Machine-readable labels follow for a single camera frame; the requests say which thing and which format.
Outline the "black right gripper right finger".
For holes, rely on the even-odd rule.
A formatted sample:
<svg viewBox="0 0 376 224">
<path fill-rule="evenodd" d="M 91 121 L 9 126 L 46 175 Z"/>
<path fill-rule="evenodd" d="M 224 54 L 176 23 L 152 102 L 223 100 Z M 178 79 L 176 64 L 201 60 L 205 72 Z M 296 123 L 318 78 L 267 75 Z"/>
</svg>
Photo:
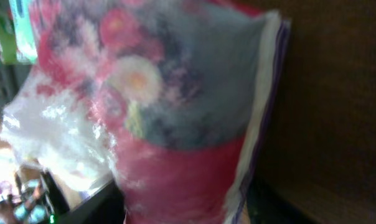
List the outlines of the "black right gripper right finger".
<svg viewBox="0 0 376 224">
<path fill-rule="evenodd" d="M 247 209 L 249 219 L 254 224 L 314 224 L 256 176 L 247 192 Z"/>
</svg>

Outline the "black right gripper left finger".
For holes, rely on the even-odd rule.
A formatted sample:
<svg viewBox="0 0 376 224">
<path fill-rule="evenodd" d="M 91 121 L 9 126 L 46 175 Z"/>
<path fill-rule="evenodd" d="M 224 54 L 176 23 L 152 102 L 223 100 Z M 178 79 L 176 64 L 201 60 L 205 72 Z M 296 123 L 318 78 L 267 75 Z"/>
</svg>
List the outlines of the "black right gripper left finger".
<svg viewBox="0 0 376 224">
<path fill-rule="evenodd" d="M 125 198 L 114 180 L 68 213 L 56 224 L 123 224 Z"/>
</svg>

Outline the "purple red Carefree pad pack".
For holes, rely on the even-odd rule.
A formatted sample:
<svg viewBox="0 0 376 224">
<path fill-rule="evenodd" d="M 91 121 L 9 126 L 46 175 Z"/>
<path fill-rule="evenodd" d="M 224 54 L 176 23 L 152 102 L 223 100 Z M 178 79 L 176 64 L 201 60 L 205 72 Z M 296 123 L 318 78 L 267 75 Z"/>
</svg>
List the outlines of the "purple red Carefree pad pack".
<svg viewBox="0 0 376 224">
<path fill-rule="evenodd" d="M 22 164 L 109 177 L 123 223 L 238 223 L 291 28 L 230 1 L 31 1 L 37 58 L 4 109 Z"/>
</svg>

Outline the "teal wet wipes pack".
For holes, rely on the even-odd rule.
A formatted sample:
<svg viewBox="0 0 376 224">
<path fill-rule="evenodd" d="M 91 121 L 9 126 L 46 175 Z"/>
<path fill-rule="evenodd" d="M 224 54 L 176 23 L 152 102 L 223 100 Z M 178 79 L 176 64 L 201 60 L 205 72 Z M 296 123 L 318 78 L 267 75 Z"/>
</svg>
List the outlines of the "teal wet wipes pack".
<svg viewBox="0 0 376 224">
<path fill-rule="evenodd" d="M 16 45 L 20 53 L 18 59 L 24 63 L 35 64 L 37 50 L 35 37 L 29 15 L 29 4 L 32 0 L 9 0 L 14 23 Z"/>
</svg>

